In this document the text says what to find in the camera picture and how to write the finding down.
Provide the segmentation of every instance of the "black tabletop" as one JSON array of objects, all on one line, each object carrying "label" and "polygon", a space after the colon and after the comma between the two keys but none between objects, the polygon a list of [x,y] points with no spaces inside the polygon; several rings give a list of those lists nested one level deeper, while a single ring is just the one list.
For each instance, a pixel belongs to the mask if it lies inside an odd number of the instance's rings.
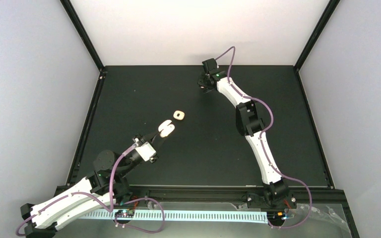
[{"label": "black tabletop", "polygon": [[[213,90],[196,84],[202,66],[108,66],[81,160],[78,179],[93,170],[102,150],[123,152],[136,134],[176,126],[159,160],[143,163],[127,179],[136,185],[262,185],[256,158],[235,126],[235,109]],[[309,186],[327,186],[324,164],[308,109],[292,66],[234,66],[231,77],[274,113],[267,139],[277,166]],[[185,119],[173,119],[173,112]],[[265,122],[270,119],[265,113]],[[289,185],[300,186],[288,181]]]}]

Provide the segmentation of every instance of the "wire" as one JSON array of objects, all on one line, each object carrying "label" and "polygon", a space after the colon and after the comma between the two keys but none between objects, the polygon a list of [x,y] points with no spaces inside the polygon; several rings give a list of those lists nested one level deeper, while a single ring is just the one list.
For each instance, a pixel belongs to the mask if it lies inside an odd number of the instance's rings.
[{"label": "wire", "polygon": [[[135,229],[135,230],[138,230],[138,231],[141,231],[141,232],[149,233],[149,234],[154,234],[154,233],[158,233],[158,232],[162,231],[164,229],[164,225],[166,223],[166,215],[164,214],[163,207],[161,206],[161,204],[159,202],[157,202],[157,200],[155,200],[153,198],[150,198],[150,197],[142,197],[142,198],[138,198],[138,199],[126,202],[125,205],[131,204],[131,203],[135,203],[135,202],[139,202],[139,201],[143,201],[143,200],[153,201],[153,202],[155,202],[160,207],[161,215],[162,215],[162,221],[161,221],[160,228],[155,230],[155,231],[149,231],[149,230],[145,230],[145,229],[142,229],[142,228],[139,228],[139,227],[136,227],[136,226],[132,226],[132,225],[128,225],[128,224],[122,224],[122,228],[129,227],[129,228],[132,228],[132,229]],[[119,216],[120,215],[117,214],[116,217],[115,217],[116,226],[119,225],[119,223],[118,223],[118,217]]]},{"label": "wire", "polygon": [[[112,173],[110,175],[110,182],[109,182],[109,198],[110,198],[110,207],[107,207],[103,202],[101,202],[96,196],[90,194],[90,193],[87,193],[87,192],[73,192],[71,193],[71,195],[77,195],[77,194],[80,194],[80,195],[85,195],[85,196],[88,196],[90,197],[91,199],[93,199],[94,201],[96,201],[98,204],[100,204],[100,206],[102,206],[106,211],[108,212],[113,212],[113,209],[114,209],[114,202],[113,202],[113,180],[115,178],[115,172],[116,172],[116,168],[117,166],[119,165],[120,161],[125,157],[125,155],[127,155],[128,153],[130,153],[134,148],[136,147],[136,144],[133,144],[132,146],[130,146],[128,149],[126,149],[120,156],[119,158],[116,160],[115,164],[113,165],[113,169],[112,169]],[[27,219],[25,219],[16,229],[15,231],[15,234],[18,236],[18,237],[24,237],[25,234],[21,234],[19,232],[19,230],[21,229],[22,226],[24,226],[25,224],[27,224],[29,221],[31,221],[33,218],[35,218],[37,215],[40,215],[42,212],[44,212],[46,209],[48,209],[49,207],[53,206],[55,203],[65,199],[69,197],[69,195],[65,195],[65,196],[62,196],[58,199],[56,199],[55,201],[52,201],[51,203],[49,203],[48,205],[46,205],[45,207],[43,207],[41,210],[38,211],[38,214],[34,214],[30,217],[28,217]],[[125,225],[126,227],[130,227],[130,228],[133,228],[133,229],[136,229],[136,230],[139,230],[139,231],[142,231],[142,232],[146,232],[146,233],[157,233],[157,232],[160,232],[163,230],[164,228],[164,223],[165,223],[165,216],[164,216],[164,210],[163,208],[161,207],[160,203],[157,202],[155,199],[152,199],[152,198],[149,198],[149,197],[145,197],[145,198],[138,198],[138,199],[135,199],[135,200],[132,200],[132,201],[129,201],[129,202],[126,202],[124,205],[127,205],[127,204],[131,204],[131,203],[135,203],[135,206],[134,206],[134,209],[137,205],[137,202],[141,201],[141,200],[150,200],[150,201],[153,201],[155,202],[158,206],[160,206],[160,209],[161,209],[161,213],[163,215],[163,222],[161,224],[161,227],[156,230],[156,231],[148,231],[148,230],[144,230],[144,229],[141,229],[141,228],[138,228],[138,227],[134,227],[134,226],[131,226],[131,225]]]},{"label": "wire", "polygon": [[[232,59],[230,61],[230,65],[229,65],[229,68],[227,70],[227,80],[228,82],[230,83],[230,70],[231,70],[231,66],[233,65],[233,59],[234,59],[234,54],[236,52],[236,47],[232,46],[230,47],[228,50],[226,50],[226,52],[224,52],[223,54],[221,54],[219,57],[217,57],[215,60],[221,58],[223,55],[225,55],[227,52],[229,52],[231,49],[233,49],[233,55],[232,55]],[[271,108],[268,106],[268,104],[266,104],[264,101],[262,101],[261,99],[258,99],[258,98],[254,98],[254,97],[250,97],[250,96],[246,96],[246,95],[243,95],[240,91],[237,90],[236,87],[234,87],[233,84],[231,84],[231,87],[242,97],[246,98],[246,99],[250,99],[250,100],[254,100],[254,101],[257,101],[259,103],[261,103],[262,105],[264,105],[264,107],[268,110],[269,112],[269,116],[271,117],[271,122],[269,123],[269,125],[267,127],[265,127],[265,129],[263,129],[260,134],[259,134],[259,140],[260,140],[260,144],[262,145],[262,149],[263,149],[263,152],[265,153],[265,156],[266,156],[266,159],[268,160],[268,163],[270,164],[271,168],[279,175],[281,175],[283,178],[286,178],[288,180],[292,180],[292,181],[296,181],[298,183],[300,183],[301,185],[303,185],[308,194],[309,194],[309,212],[308,214],[306,215],[306,217],[299,223],[295,224],[295,225],[292,225],[292,226],[288,226],[288,227],[278,227],[278,226],[274,226],[273,224],[271,224],[270,221],[268,221],[268,224],[272,227],[272,228],[279,228],[279,229],[289,229],[289,228],[294,228],[294,227],[298,227],[300,226],[301,224],[303,224],[304,222],[306,222],[307,218],[310,216],[311,212],[312,212],[312,194],[310,192],[310,189],[309,187],[303,182],[301,181],[300,179],[297,179],[297,178],[292,178],[290,176],[286,176],[284,174],[282,174],[276,167],[274,167],[271,163],[271,160],[269,159],[268,157],[268,154],[265,150],[265,146],[263,144],[263,141],[262,141],[262,135],[267,131],[269,130],[273,123],[274,123],[274,115],[272,114],[272,110]]]},{"label": "wire", "polygon": [[287,200],[284,199],[284,204],[287,205],[288,209],[291,209],[290,204],[288,204]]},{"label": "wire", "polygon": [[[138,197],[137,197],[137,196],[133,196],[132,199],[135,200],[135,199],[138,199]],[[136,201],[136,202],[134,203],[134,205],[133,205],[133,209],[134,209],[134,210],[135,210],[136,207],[138,206],[138,203],[139,203],[138,201]]]},{"label": "wire", "polygon": [[230,75],[231,65],[233,64],[233,60],[234,60],[234,54],[236,53],[236,47],[234,47],[234,46],[230,47],[228,50],[226,50],[226,52],[222,53],[219,57],[215,58],[215,60],[218,60],[219,58],[223,57],[223,55],[227,54],[227,52],[229,52],[231,49],[233,49],[233,54],[231,56],[229,69],[227,70],[227,80],[229,81],[229,83],[230,83],[230,76],[229,75]]},{"label": "wire", "polygon": [[116,173],[116,168],[118,167],[119,163],[121,160],[129,154],[132,150],[135,149],[137,144],[131,145],[129,148],[127,148],[116,160],[115,164],[113,165],[112,173],[110,174],[110,180],[109,180],[109,198],[110,198],[110,210],[107,210],[108,212],[112,212],[113,208],[115,207],[113,203],[113,181],[115,180],[115,173]]},{"label": "wire", "polygon": [[27,224],[27,222],[31,221],[31,219],[35,218],[36,215],[33,215],[33,216],[30,216],[29,218],[25,219],[18,227],[17,227],[17,230],[15,231],[15,234],[18,236],[18,237],[24,237],[25,234],[20,234],[19,230],[21,229],[22,226],[24,226],[25,224]]}]

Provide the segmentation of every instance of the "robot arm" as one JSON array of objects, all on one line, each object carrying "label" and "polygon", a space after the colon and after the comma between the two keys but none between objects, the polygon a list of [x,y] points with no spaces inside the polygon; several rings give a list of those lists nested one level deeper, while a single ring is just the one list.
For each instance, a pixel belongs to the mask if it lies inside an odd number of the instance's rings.
[{"label": "robot arm", "polygon": [[226,96],[236,108],[236,127],[239,134],[249,142],[255,154],[262,174],[262,182],[266,188],[265,200],[270,204],[282,200],[288,195],[289,189],[281,175],[272,168],[274,166],[274,168],[278,169],[269,149],[266,134],[262,132],[265,125],[260,114],[261,105],[251,100],[250,96],[245,94],[234,83],[232,78],[228,78],[226,72],[219,69],[215,59],[208,59],[202,64],[204,72],[199,77],[198,85],[204,92],[216,89]]},{"label": "robot arm", "polygon": [[[24,220],[30,218],[24,228],[28,238],[51,238],[57,231],[75,219],[114,203],[130,200],[131,192],[125,176],[143,162],[154,163],[157,150],[174,130],[171,120],[162,123],[158,130],[145,136],[134,137],[134,144],[120,157],[113,151],[102,151],[94,161],[94,171],[68,190],[41,204],[25,204],[21,207]],[[115,169],[113,202],[110,199],[110,178]]]}]

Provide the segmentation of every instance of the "purple cable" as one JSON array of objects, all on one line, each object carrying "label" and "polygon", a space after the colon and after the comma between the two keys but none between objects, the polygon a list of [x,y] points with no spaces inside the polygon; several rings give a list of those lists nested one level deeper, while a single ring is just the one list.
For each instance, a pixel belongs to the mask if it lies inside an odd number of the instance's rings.
[{"label": "purple cable", "polygon": [[107,210],[108,212],[112,212],[114,208],[114,203],[113,203],[113,181],[115,180],[115,173],[116,173],[116,168],[118,167],[119,163],[121,160],[125,157],[125,155],[129,154],[133,149],[135,149],[136,144],[134,143],[131,145],[129,148],[127,148],[116,160],[115,164],[113,165],[112,173],[110,174],[110,182],[109,182],[109,197],[110,197],[110,208]]},{"label": "purple cable", "polygon": [[[155,231],[149,231],[149,230],[145,230],[145,229],[142,229],[142,228],[139,228],[139,227],[136,227],[136,226],[131,226],[131,225],[128,225],[128,224],[122,224],[122,227],[129,227],[129,228],[132,228],[132,229],[135,229],[135,230],[138,230],[138,231],[141,231],[141,232],[149,233],[149,234],[154,234],[154,233],[158,233],[158,232],[162,231],[164,229],[164,225],[166,223],[166,215],[164,214],[163,207],[161,206],[161,204],[159,202],[157,202],[157,200],[155,200],[153,198],[150,198],[150,197],[143,197],[143,198],[138,198],[138,199],[126,202],[125,205],[131,204],[131,203],[134,203],[134,202],[138,202],[138,201],[142,201],[142,200],[153,201],[153,202],[155,202],[160,207],[161,215],[162,215],[162,222],[161,222],[160,228],[155,230]],[[118,217],[119,217],[119,215],[116,215],[116,217],[115,217],[115,223],[116,223],[117,226],[119,225],[119,223],[118,223]]]},{"label": "purple cable", "polygon": [[230,66],[229,66],[229,69],[227,70],[227,80],[229,82],[230,82],[230,70],[231,70],[231,65],[233,64],[234,54],[236,53],[236,47],[234,46],[230,47],[228,50],[226,50],[226,52],[222,53],[219,57],[215,58],[215,60],[218,60],[219,58],[223,57],[223,55],[227,54],[227,52],[229,52],[231,49],[233,49],[233,55],[231,56]]},{"label": "purple cable", "polygon": [[17,230],[15,231],[15,234],[18,236],[18,237],[24,237],[25,234],[20,234],[19,232],[19,229],[21,229],[22,226],[24,226],[25,224],[27,224],[27,222],[29,222],[31,219],[33,219],[34,217],[36,217],[36,215],[33,215],[27,219],[25,219],[18,227],[17,227]]},{"label": "purple cable", "polygon": [[[227,80],[228,82],[230,83],[230,70],[231,70],[231,66],[233,65],[233,59],[234,59],[234,54],[236,52],[236,48],[234,46],[230,47],[228,50],[226,50],[226,52],[222,53],[219,57],[217,57],[215,60],[221,58],[223,55],[225,55],[227,52],[229,52],[231,49],[233,49],[233,56],[231,57],[231,61],[230,61],[230,65],[229,65],[229,68],[227,70]],[[287,175],[284,175],[282,174],[277,168],[275,168],[272,163],[271,163],[271,160],[269,159],[268,157],[268,154],[266,153],[266,150],[265,150],[265,146],[263,144],[263,141],[262,141],[262,134],[264,132],[266,132],[267,130],[269,130],[271,127],[272,127],[272,124],[274,123],[274,115],[272,114],[272,110],[271,108],[268,106],[268,104],[266,104],[264,101],[262,101],[261,99],[258,99],[258,98],[254,98],[254,97],[250,97],[250,96],[246,96],[246,95],[243,95],[240,91],[237,90],[237,88],[231,84],[231,87],[234,89],[234,91],[236,91],[241,97],[243,98],[246,98],[246,99],[250,99],[250,100],[254,100],[254,101],[257,101],[259,103],[261,103],[262,105],[264,105],[264,107],[268,110],[269,112],[269,116],[271,117],[271,122],[269,123],[269,125],[267,127],[265,127],[265,129],[263,129],[260,134],[259,134],[259,140],[260,140],[260,144],[262,145],[262,149],[263,149],[263,152],[265,153],[265,156],[266,156],[266,159],[268,160],[268,163],[270,164],[271,168],[277,172],[277,174],[281,175],[283,178],[286,178],[288,180],[292,180],[292,181],[296,181],[298,183],[300,183],[301,185],[303,185],[308,194],[309,194],[309,212],[307,214],[307,216],[299,223],[295,224],[295,225],[292,225],[292,226],[288,226],[288,227],[278,227],[278,226],[274,226],[273,224],[271,224],[270,221],[268,221],[268,224],[271,226],[271,228],[279,228],[279,229],[289,229],[289,228],[294,228],[294,227],[298,227],[300,226],[301,224],[303,224],[307,218],[310,216],[311,212],[312,212],[312,194],[310,192],[310,189],[309,187],[307,186],[307,184],[305,184],[303,181],[301,181],[300,179],[297,179],[297,178],[292,178],[290,176],[287,176]]]},{"label": "purple cable", "polygon": [[[94,195],[90,194],[90,193],[86,193],[86,192],[73,192],[71,193],[71,195],[76,195],[76,194],[81,194],[81,195],[85,195],[85,196],[88,196],[90,197],[91,199],[93,199],[94,201],[98,202],[104,209],[106,209],[108,212],[113,212],[113,208],[114,208],[114,203],[113,203],[113,180],[114,180],[114,177],[115,177],[115,172],[116,172],[116,168],[117,166],[119,165],[119,162],[123,159],[123,157],[125,157],[125,155],[127,155],[129,152],[131,152],[134,148],[136,147],[136,144],[133,144],[131,145],[128,149],[126,149],[120,156],[119,158],[116,160],[115,164],[113,165],[113,169],[112,169],[112,173],[110,175],[110,183],[109,183],[109,197],[110,197],[110,208],[107,207],[106,205],[104,205],[103,202],[101,202],[97,197],[95,197]],[[55,201],[49,203],[48,205],[46,205],[45,207],[43,207],[41,210],[39,210],[39,214],[44,212],[46,209],[48,209],[50,206],[54,205],[55,203],[65,199],[69,197],[68,195],[65,195],[65,196],[62,196],[58,199],[56,199]],[[19,230],[21,229],[22,226],[24,226],[26,223],[28,223],[29,221],[31,221],[34,217],[36,217],[37,215],[32,215],[30,217],[28,217],[27,219],[25,219],[18,227],[17,227],[17,230],[15,231],[15,234],[19,237],[24,237],[25,234],[20,234]]]},{"label": "purple cable", "polygon": [[55,204],[55,203],[57,203],[57,202],[59,202],[59,201],[65,199],[65,198],[67,198],[67,197],[68,197],[68,195],[65,195],[65,196],[62,196],[62,197],[56,199],[55,201],[49,203],[47,206],[45,206],[44,208],[42,208],[41,210],[39,210],[39,214],[42,213],[42,212],[44,212],[46,209],[48,209],[48,208],[49,208],[50,206],[52,206],[53,204]]},{"label": "purple cable", "polygon": [[[52,206],[53,204],[67,198],[68,195],[65,195],[65,196],[62,196],[58,199],[56,199],[55,201],[49,203],[47,206],[45,206],[44,208],[42,208],[41,210],[39,210],[39,214],[44,212],[46,209],[48,209],[50,206]],[[25,219],[18,227],[17,227],[17,230],[15,231],[15,234],[18,236],[18,237],[24,237],[25,234],[20,234],[19,230],[21,229],[22,226],[24,226],[25,224],[27,224],[27,222],[29,222],[31,219],[33,219],[34,217],[36,217],[36,214],[33,215],[33,216],[30,216],[28,217],[27,219]]]}]

